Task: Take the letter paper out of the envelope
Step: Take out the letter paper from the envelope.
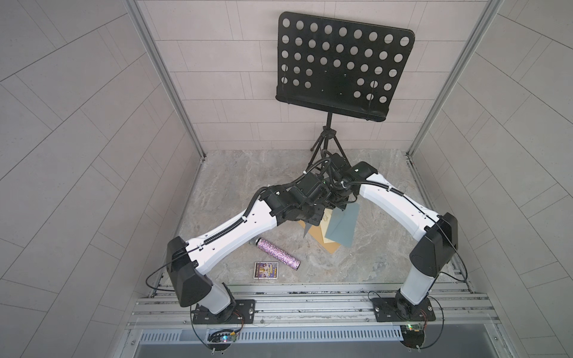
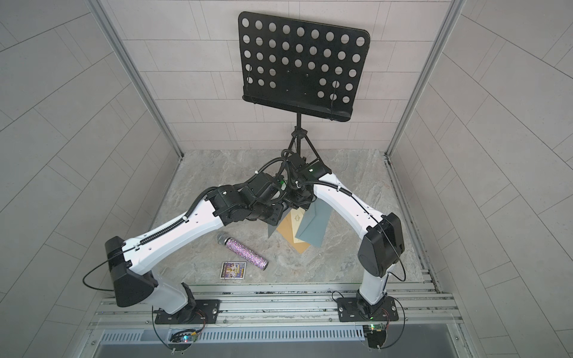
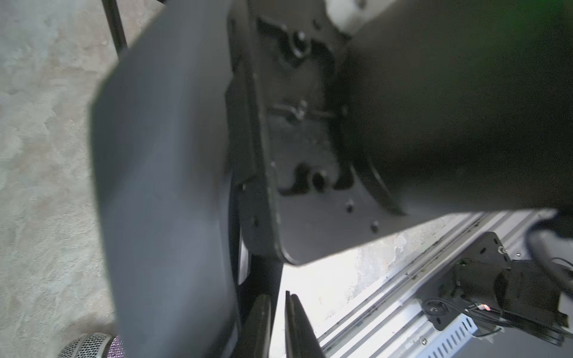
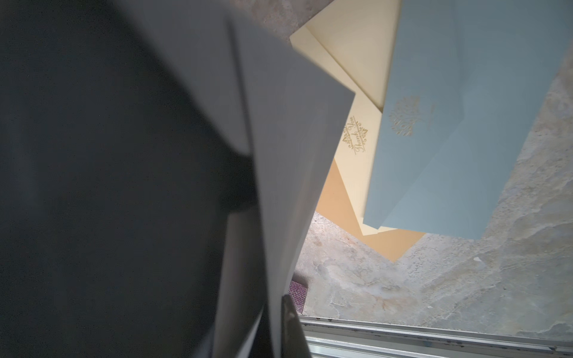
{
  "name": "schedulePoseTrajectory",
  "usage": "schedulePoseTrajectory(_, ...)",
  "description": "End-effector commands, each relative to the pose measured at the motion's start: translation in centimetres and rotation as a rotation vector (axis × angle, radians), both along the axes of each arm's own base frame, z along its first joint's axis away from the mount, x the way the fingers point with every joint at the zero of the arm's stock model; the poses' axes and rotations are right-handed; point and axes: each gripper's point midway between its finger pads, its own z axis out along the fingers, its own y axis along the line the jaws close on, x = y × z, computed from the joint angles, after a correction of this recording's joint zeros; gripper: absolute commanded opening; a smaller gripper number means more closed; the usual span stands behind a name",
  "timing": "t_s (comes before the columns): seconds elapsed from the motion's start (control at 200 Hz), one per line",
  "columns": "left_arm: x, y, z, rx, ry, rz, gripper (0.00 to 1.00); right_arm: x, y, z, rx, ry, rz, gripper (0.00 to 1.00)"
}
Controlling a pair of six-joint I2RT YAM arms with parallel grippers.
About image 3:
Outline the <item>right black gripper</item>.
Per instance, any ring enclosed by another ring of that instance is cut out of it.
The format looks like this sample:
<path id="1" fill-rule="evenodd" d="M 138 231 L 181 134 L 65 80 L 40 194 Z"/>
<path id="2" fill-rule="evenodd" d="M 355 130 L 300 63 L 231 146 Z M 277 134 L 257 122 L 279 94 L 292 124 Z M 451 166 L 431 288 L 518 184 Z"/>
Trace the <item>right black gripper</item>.
<path id="1" fill-rule="evenodd" d="M 572 209 L 572 3 L 233 1 L 226 93 L 247 249 L 292 265 L 450 213 Z"/>

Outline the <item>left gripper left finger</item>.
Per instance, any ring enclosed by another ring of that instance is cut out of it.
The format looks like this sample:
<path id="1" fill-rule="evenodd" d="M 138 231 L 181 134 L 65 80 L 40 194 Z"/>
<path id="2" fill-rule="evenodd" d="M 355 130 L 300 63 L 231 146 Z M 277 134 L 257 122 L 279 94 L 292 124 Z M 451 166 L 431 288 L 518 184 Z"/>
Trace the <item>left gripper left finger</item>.
<path id="1" fill-rule="evenodd" d="M 271 298 L 260 295 L 240 332 L 233 358 L 267 358 L 272 330 Z"/>

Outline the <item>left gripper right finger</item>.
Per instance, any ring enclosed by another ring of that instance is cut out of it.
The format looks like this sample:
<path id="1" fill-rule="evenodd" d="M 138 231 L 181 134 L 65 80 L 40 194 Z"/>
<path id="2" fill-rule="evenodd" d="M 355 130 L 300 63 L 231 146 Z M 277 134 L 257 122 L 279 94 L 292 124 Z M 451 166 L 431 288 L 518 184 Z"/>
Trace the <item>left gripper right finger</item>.
<path id="1" fill-rule="evenodd" d="M 286 291 L 285 347 L 288 358 L 325 358 L 298 295 Z"/>

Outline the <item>dark grey envelope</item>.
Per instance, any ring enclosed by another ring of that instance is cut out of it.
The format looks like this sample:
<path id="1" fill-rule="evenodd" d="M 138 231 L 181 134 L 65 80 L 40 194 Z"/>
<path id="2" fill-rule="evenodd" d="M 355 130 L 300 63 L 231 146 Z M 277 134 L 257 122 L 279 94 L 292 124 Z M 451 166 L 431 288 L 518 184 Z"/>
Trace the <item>dark grey envelope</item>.
<path id="1" fill-rule="evenodd" d="M 91 111 L 101 238 L 129 357 L 229 357 L 228 1 L 169 1 Z"/>

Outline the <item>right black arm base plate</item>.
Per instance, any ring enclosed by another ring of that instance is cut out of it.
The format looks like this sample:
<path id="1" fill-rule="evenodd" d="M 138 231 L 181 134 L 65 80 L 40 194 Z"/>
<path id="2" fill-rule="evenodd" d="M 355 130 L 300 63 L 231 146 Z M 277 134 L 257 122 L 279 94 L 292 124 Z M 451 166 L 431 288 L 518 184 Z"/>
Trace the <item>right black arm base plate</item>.
<path id="1" fill-rule="evenodd" d="M 515 328 L 556 346 L 572 337 L 559 310 L 560 288 L 534 261 L 510 259 L 493 232 L 481 234 L 416 298 L 438 331 L 465 315 L 481 328 Z"/>

